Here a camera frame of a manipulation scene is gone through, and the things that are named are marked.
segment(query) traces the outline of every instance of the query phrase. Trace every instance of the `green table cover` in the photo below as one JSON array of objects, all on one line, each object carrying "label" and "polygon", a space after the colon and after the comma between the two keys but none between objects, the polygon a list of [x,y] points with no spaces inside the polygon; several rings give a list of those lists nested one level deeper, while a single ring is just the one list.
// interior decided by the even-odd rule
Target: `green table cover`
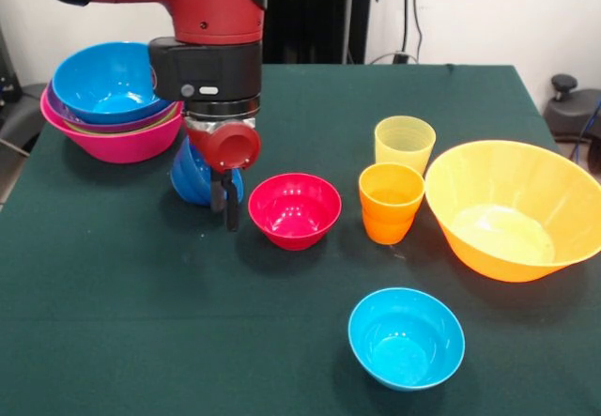
[{"label": "green table cover", "polygon": [[[327,237],[289,253],[246,210],[233,234],[180,201],[177,146],[111,165],[47,127],[0,213],[0,414],[601,414],[601,258],[495,282],[454,257],[425,202],[400,245],[368,240],[357,178],[392,115],[430,122],[434,156],[486,138],[554,148],[510,67],[266,66],[247,193],[302,171],[344,201]],[[396,393],[354,359],[350,311],[388,286],[428,292],[462,322],[448,382]]]}]

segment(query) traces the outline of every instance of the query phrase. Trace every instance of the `blue bowl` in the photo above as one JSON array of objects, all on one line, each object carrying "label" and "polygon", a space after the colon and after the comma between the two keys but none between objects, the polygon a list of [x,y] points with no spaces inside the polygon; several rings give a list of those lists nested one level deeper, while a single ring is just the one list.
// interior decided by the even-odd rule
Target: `blue bowl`
[{"label": "blue bowl", "polygon": [[86,123],[110,125],[152,116],[169,105],[154,95],[148,47],[102,43],[69,57],[53,77],[54,93]]},{"label": "blue bowl", "polygon": [[[232,180],[241,203],[244,199],[244,183],[238,169],[232,172]],[[190,144],[189,137],[186,137],[176,155],[171,168],[171,182],[182,200],[203,207],[210,206],[210,167]]]},{"label": "blue bowl", "polygon": [[449,308],[404,287],[382,289],[361,300],[348,321],[348,340],[363,368],[396,391],[439,385],[459,368],[466,345]]}]

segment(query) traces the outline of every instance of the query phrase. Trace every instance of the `stacked bowls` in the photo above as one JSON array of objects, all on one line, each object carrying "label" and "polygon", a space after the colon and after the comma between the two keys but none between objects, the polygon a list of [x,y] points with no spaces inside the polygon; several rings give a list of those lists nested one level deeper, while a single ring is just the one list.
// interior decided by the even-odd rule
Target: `stacked bowls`
[{"label": "stacked bowls", "polygon": [[142,43],[96,45],[68,58],[41,99],[55,128],[105,162],[141,162],[163,153],[181,128],[180,102],[157,98]]}]

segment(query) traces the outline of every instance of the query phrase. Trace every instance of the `plastic bowl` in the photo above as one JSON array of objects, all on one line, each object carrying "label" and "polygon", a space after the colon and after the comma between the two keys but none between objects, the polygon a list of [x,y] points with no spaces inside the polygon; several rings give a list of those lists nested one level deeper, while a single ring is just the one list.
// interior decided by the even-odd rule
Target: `plastic bowl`
[{"label": "plastic bowl", "polygon": [[[232,181],[238,191],[238,201],[244,199],[244,182],[238,169],[232,171]],[[171,169],[171,182],[179,196],[188,203],[210,205],[210,167],[186,137]]]},{"label": "plastic bowl", "polygon": [[56,70],[53,87],[74,116],[91,124],[128,123],[169,105],[154,95],[143,43],[103,43],[81,50]]},{"label": "plastic bowl", "polygon": [[248,209],[253,222],[274,244],[299,251],[330,231],[340,217],[342,199],[325,179],[284,174],[259,184]]},{"label": "plastic bowl", "polygon": [[77,117],[65,103],[63,103],[54,93],[53,82],[50,81],[46,87],[48,103],[59,114],[65,123],[76,131],[87,132],[89,134],[116,134],[120,132],[137,131],[145,128],[152,127],[154,125],[162,123],[171,110],[177,103],[171,103],[158,113],[148,117],[141,118],[140,120],[134,120],[128,123],[116,123],[113,125],[98,125],[93,123],[85,123],[82,119]]},{"label": "plastic bowl", "polygon": [[463,361],[465,337],[441,301],[415,289],[382,289],[361,300],[348,341],[363,368],[396,391],[432,388]]},{"label": "plastic bowl", "polygon": [[601,250],[601,186],[538,146],[456,146],[430,166],[425,194],[459,259],[496,280],[528,282]]},{"label": "plastic bowl", "polygon": [[[178,113],[181,112],[181,107],[182,103],[178,103]],[[175,116],[149,130],[98,136],[69,128],[50,107],[46,91],[41,96],[40,108],[48,123],[64,132],[70,140],[91,156],[104,162],[117,164],[141,162],[160,155],[174,143],[182,124],[182,118]]]}]

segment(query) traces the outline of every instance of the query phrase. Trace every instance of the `red bowl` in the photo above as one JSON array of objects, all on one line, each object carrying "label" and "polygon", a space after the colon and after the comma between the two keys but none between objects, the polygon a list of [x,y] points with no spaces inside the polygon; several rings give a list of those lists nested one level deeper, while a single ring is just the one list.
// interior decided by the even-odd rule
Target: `red bowl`
[{"label": "red bowl", "polygon": [[342,212],[342,199],[325,179],[283,174],[254,189],[248,210],[256,226],[275,245],[299,251],[330,231]]}]

